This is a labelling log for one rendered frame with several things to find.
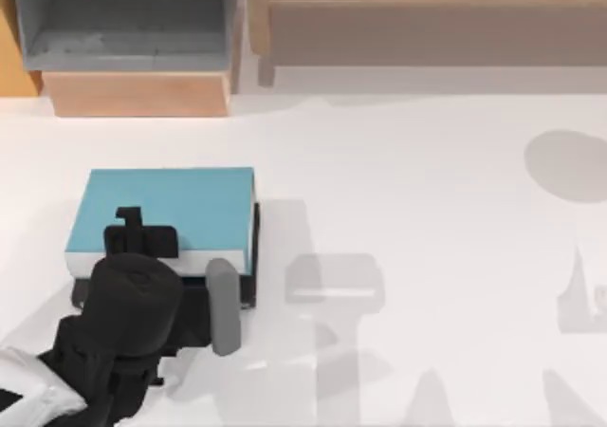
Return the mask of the wooden open shelves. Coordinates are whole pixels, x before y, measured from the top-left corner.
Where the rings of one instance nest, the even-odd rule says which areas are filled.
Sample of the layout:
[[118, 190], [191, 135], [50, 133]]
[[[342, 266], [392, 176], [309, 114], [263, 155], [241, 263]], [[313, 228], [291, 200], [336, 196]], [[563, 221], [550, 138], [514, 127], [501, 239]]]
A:
[[261, 85], [279, 66], [607, 65], [607, 0], [247, 0]]

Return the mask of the blue book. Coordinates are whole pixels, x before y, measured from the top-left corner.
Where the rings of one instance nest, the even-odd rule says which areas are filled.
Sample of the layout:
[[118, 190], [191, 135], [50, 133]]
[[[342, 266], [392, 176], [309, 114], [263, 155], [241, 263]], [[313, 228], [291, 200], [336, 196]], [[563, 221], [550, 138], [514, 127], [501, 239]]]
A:
[[122, 225], [119, 207], [138, 207], [145, 226], [175, 229], [178, 256], [165, 259], [183, 277], [198, 277], [213, 258], [252, 273], [255, 203], [250, 167], [94, 169], [65, 247], [72, 277], [87, 279], [105, 254], [106, 227]]

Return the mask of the pale wooden drawer front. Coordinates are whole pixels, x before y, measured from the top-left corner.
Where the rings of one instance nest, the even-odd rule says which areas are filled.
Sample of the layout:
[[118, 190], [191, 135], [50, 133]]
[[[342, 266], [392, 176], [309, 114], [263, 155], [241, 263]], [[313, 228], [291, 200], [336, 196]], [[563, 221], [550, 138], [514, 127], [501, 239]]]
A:
[[59, 117], [225, 117], [230, 107], [226, 72], [46, 71], [43, 81]]

